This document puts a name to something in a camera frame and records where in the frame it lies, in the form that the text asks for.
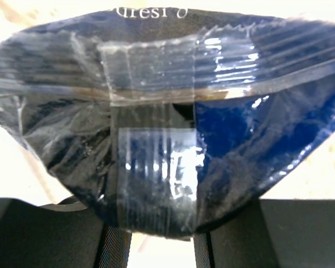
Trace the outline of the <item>spaghetti bag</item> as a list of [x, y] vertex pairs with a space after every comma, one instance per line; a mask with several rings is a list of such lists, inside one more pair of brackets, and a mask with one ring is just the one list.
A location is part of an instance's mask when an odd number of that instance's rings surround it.
[[335, 131], [335, 23], [118, 8], [0, 44], [0, 126], [113, 227], [220, 225]]

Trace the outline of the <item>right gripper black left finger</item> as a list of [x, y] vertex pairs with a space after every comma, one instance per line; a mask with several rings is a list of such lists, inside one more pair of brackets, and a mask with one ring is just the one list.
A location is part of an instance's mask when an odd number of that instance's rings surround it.
[[127, 267], [131, 234], [90, 209], [57, 212], [0, 199], [0, 267]]

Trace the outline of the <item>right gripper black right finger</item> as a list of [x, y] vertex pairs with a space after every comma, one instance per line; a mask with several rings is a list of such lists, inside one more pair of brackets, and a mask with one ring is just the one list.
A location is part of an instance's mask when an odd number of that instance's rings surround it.
[[197, 267], [335, 267], [335, 200], [259, 200], [194, 237]]

